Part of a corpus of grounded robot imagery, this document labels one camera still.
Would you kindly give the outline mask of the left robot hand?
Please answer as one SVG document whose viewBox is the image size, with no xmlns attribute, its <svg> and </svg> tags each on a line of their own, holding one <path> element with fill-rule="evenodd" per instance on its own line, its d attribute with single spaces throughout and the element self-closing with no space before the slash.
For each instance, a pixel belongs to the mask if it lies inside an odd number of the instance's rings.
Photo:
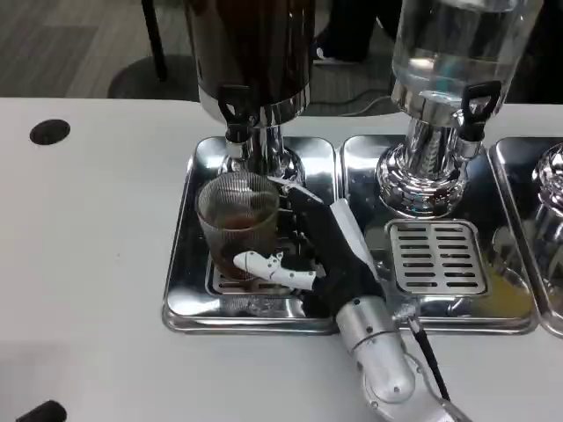
<svg viewBox="0 0 563 422">
<path fill-rule="evenodd" d="M 16 422 L 65 422 L 68 414 L 55 400 L 48 400 L 15 419 Z"/>
</svg>

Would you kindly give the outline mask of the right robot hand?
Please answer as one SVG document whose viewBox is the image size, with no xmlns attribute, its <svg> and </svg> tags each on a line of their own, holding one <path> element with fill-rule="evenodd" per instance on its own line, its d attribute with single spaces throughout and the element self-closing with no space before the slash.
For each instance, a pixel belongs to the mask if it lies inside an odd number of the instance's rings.
<svg viewBox="0 0 563 422">
<path fill-rule="evenodd" d="M 282 258 L 267 257 L 255 250 L 235 255 L 235 266 L 284 287 L 313 293 L 339 322 L 352 313 L 378 321 L 389 319 L 384 288 L 347 202 L 340 199 L 328 205 L 297 183 L 275 177 L 269 180 L 285 195 L 290 209 L 304 225 L 304 234 L 324 275 L 291 269 Z"/>
</svg>

